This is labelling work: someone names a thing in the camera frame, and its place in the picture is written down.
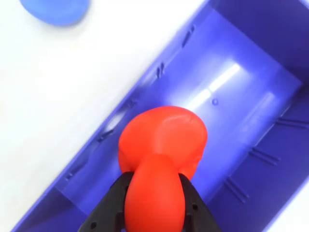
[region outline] blue container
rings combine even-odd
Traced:
[[[301,2],[203,5],[14,231],[77,231],[121,174],[126,124],[162,105],[208,129],[192,183],[222,230],[264,230],[309,175],[308,41]]]

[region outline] red rubber toy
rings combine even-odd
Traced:
[[[191,179],[207,141],[191,111],[164,106],[136,116],[119,140],[121,171],[135,172],[125,201],[128,232],[181,232],[185,201],[178,173]]]

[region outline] blue lid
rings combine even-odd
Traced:
[[[90,0],[20,0],[36,18],[55,26],[77,23],[85,15]]]

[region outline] white surface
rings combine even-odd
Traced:
[[[56,28],[0,0],[0,231],[68,164],[203,0],[92,0]]]
[[[292,197],[288,206],[267,230],[268,232],[309,231],[309,181]]]

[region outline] blue plastic bin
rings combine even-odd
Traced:
[[[205,3],[14,231],[76,232],[121,174],[125,125],[162,105],[192,110],[208,129],[192,183],[222,230],[264,230],[309,175],[308,83],[305,5]]]

